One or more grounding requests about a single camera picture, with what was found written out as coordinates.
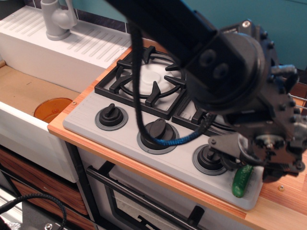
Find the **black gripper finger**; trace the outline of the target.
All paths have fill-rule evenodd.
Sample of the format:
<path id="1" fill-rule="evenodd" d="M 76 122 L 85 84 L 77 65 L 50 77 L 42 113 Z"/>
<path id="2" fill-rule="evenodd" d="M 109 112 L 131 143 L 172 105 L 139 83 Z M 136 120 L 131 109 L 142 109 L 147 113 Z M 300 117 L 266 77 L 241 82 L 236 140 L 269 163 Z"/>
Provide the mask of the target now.
<path id="1" fill-rule="evenodd" d="M 262 174 L 263 183 L 273 183 L 286 175 L 298 176 L 299 170 L 291 165 L 266 165 Z"/>
<path id="2" fill-rule="evenodd" d="M 224 153 L 222 154 L 222 165 L 231 172 L 245 166 L 239 159 Z"/>

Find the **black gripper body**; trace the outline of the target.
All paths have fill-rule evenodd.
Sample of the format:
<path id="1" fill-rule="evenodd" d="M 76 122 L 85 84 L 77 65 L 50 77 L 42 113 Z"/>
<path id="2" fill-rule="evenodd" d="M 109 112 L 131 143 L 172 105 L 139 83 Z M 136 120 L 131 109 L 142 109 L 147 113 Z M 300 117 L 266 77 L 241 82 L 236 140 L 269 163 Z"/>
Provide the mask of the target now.
<path id="1" fill-rule="evenodd" d="M 226 112 L 209 112 L 221 115 L 235 131 L 209 139 L 211 149 L 223 158 L 261 166 L 265 174 L 299 174 L 305 169 L 307 120 L 288 93 L 260 93 Z"/>

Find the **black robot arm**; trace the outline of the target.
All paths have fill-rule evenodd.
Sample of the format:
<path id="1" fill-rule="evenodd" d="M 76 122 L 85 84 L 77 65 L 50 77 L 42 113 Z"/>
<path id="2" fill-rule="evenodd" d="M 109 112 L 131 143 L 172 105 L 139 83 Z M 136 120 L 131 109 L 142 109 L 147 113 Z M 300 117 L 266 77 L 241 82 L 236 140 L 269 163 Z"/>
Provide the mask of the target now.
<path id="1" fill-rule="evenodd" d="M 241 162 L 261 166 L 263 182 L 297 176 L 305 169 L 307 119 L 289 92 L 298 82 L 292 65 L 272 60 L 274 45 L 257 26 L 247 33 L 223 33 L 180 0 L 112 0 L 130 24 L 133 98 L 140 134 L 161 146 L 177 146 L 199 137 L 217 115 L 236 131 L 211 139 L 210 146 Z M 209 115 L 192 134 L 163 140 L 146 130 L 139 99 L 142 33 L 162 45 L 187 74 L 191 100 Z"/>

